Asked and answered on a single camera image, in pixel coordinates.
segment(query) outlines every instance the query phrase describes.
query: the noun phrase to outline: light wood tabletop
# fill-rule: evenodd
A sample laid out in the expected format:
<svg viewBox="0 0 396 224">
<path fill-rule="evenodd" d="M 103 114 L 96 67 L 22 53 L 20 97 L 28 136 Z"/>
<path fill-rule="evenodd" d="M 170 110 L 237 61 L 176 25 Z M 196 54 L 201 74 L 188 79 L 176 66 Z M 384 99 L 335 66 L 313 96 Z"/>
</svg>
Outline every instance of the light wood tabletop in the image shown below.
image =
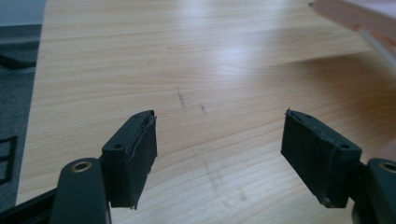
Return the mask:
<svg viewBox="0 0 396 224">
<path fill-rule="evenodd" d="M 133 114 L 157 115 L 138 209 L 113 223 L 351 223 L 318 203 L 280 147 L 288 108 L 363 148 L 396 136 L 396 76 L 309 0 L 49 0 L 18 203 L 101 155 Z"/>
</svg>

